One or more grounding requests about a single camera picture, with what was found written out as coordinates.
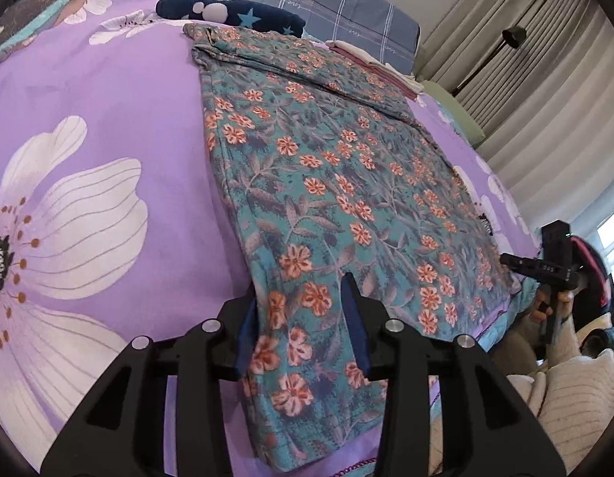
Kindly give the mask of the person's right hand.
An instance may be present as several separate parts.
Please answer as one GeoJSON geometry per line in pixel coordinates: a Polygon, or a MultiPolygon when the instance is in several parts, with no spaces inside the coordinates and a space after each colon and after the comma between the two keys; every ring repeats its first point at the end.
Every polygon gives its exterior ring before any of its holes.
{"type": "Polygon", "coordinates": [[[560,314],[562,322],[570,319],[572,316],[574,293],[572,291],[559,293],[556,310],[550,305],[550,298],[552,298],[552,292],[549,290],[549,287],[541,285],[537,289],[537,294],[534,296],[529,313],[529,319],[532,322],[541,324],[555,313],[560,314]]]}

